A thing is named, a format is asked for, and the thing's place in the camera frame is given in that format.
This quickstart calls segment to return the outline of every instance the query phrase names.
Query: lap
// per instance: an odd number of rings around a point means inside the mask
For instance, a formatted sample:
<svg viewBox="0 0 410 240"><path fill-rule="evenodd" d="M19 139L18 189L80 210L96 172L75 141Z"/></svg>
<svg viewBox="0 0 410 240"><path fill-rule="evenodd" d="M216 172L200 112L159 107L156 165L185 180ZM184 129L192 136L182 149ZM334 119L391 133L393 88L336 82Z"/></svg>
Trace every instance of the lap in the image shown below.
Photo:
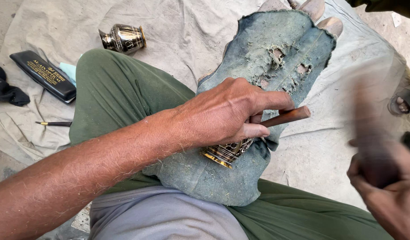
<svg viewBox="0 0 410 240"><path fill-rule="evenodd" d="M131 57L91 50L79 60L72 144L174 108L195 93L169 74ZM137 173L109 192L160 185ZM261 196L245 207L227 207L250 239L390 239L367 212L315 194L260 179Z"/></svg>

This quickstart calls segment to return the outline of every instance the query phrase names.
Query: toe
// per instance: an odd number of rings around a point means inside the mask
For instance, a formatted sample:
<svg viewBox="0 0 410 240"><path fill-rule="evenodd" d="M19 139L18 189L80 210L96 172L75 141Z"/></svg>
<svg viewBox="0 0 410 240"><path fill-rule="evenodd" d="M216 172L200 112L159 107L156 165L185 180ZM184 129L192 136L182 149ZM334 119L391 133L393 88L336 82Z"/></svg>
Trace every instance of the toe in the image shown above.
<svg viewBox="0 0 410 240"><path fill-rule="evenodd" d="M404 102L404 100L400 96L396 99L397 104L401 104L403 102Z"/></svg>

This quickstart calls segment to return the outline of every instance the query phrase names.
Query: small brass vase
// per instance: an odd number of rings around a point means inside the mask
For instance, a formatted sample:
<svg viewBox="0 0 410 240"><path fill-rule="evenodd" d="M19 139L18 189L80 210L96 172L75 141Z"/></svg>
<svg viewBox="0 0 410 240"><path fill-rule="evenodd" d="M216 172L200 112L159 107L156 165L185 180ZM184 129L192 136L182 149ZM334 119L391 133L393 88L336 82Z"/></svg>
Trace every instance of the small brass vase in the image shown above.
<svg viewBox="0 0 410 240"><path fill-rule="evenodd" d="M102 32L100 29L98 32L105 49L130 54L142 47L146 47L146 38L141 26L137 28L124 24L115 24L109 34Z"/></svg>
<svg viewBox="0 0 410 240"><path fill-rule="evenodd" d="M202 155L231 169L232 163L251 146L253 141L253 138L247 138L239 143L208 146L202 150Z"/></svg>

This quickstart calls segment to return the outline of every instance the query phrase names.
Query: blurred hand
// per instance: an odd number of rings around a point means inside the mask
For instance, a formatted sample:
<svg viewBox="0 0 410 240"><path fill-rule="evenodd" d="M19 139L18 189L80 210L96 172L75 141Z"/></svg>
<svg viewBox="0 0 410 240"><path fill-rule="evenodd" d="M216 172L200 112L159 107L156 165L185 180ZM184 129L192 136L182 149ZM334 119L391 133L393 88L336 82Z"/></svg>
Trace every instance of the blurred hand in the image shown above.
<svg viewBox="0 0 410 240"><path fill-rule="evenodd" d="M294 102L285 92L263 91L244 78L229 77L176 107L174 117L186 143L199 147L267 137L269 130L258 124L265 109L289 111Z"/></svg>
<svg viewBox="0 0 410 240"><path fill-rule="evenodd" d="M387 145L400 169L400 181L379 189L358 174L358 155L352 157L347 176L361 195L368 210L396 240L410 240L410 151L403 145Z"/></svg>

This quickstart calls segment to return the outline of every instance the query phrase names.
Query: wooden tool handle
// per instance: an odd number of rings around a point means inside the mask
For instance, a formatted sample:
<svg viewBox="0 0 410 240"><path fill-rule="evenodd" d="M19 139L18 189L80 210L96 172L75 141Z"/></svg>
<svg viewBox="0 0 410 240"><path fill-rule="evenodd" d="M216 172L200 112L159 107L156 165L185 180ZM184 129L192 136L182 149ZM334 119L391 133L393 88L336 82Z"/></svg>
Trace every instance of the wooden tool handle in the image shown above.
<svg viewBox="0 0 410 240"><path fill-rule="evenodd" d="M64 127L70 127L72 122L52 122L48 123L48 126L64 126Z"/></svg>
<svg viewBox="0 0 410 240"><path fill-rule="evenodd" d="M309 118L310 116L311 116L311 113L310 113L309 108L307 106L302 106L294 110L291 110L287 113L273 117L269 120L263 121L260 124L268 128L268 127L272 127L272 126L276 126L276 125L280 125L284 123L290 123L290 122L294 122L297 120Z"/></svg>

